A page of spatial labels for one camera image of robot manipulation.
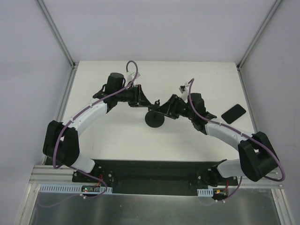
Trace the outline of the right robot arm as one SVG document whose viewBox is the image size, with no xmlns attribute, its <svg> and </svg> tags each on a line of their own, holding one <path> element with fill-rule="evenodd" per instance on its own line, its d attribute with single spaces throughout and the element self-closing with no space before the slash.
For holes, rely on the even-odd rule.
<svg viewBox="0 0 300 225">
<path fill-rule="evenodd" d="M 197 131 L 215 137 L 237 150 L 238 159 L 225 159 L 213 166 L 211 180 L 216 185 L 222 185 L 228 177 L 234 176 L 246 176 L 257 182 L 267 178 L 268 173 L 278 167 L 279 159 L 265 133 L 247 133 L 223 124 L 222 120 L 206 110 L 200 93 L 190 94 L 187 101 L 173 94 L 155 111 L 172 119 L 180 116 L 188 118 Z"/>
</svg>

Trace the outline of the black phone stand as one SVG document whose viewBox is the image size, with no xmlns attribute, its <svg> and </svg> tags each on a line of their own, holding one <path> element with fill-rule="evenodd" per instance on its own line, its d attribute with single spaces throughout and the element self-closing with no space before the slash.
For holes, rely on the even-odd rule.
<svg viewBox="0 0 300 225">
<path fill-rule="evenodd" d="M 160 106 L 160 100 L 158 99 L 155 103 L 148 108 L 148 112 L 145 115 L 145 122 L 151 128 L 161 127 L 165 121 L 164 115 L 156 112 Z"/>
</svg>

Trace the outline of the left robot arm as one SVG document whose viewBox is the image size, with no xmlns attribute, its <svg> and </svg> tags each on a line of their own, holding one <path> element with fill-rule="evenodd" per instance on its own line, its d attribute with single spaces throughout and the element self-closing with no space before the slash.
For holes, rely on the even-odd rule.
<svg viewBox="0 0 300 225">
<path fill-rule="evenodd" d="M 99 177 L 96 162 L 80 152 L 79 136 L 95 120 L 106 115 L 118 102 L 127 102 L 130 107 L 151 108 L 152 103 L 146 98 L 135 77 L 111 73 L 107 83 L 93 95 L 92 100 L 80 111 L 61 122 L 51 121 L 47 126 L 43 154 L 52 158 L 54 168 L 60 165 L 83 171 L 88 182 L 95 182 Z"/>
</svg>

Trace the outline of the black smartphone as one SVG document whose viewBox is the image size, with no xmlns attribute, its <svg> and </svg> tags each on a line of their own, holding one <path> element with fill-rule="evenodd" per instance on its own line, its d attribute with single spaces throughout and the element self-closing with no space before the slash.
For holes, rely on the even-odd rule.
<svg viewBox="0 0 300 225">
<path fill-rule="evenodd" d="M 221 118 L 228 124 L 232 124 L 241 116 L 246 113 L 246 109 L 244 109 L 240 104 L 236 104 L 227 110 L 225 113 L 221 115 Z"/>
</svg>

